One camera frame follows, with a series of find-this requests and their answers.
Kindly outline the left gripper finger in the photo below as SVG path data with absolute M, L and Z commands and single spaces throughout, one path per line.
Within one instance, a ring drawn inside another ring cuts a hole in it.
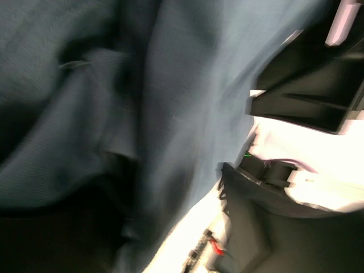
M 329 212 L 257 185 L 229 164 L 230 227 L 221 272 L 362 272 L 363 211 Z

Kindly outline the blue-grey t shirt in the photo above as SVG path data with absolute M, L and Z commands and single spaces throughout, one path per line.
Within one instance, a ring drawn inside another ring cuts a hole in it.
M 142 272 L 325 1 L 2 1 L 1 271 Z

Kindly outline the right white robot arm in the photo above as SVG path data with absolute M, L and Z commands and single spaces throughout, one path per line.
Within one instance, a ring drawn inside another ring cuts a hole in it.
M 363 208 L 363 2 L 330 1 L 258 77 L 241 168 L 291 200 Z

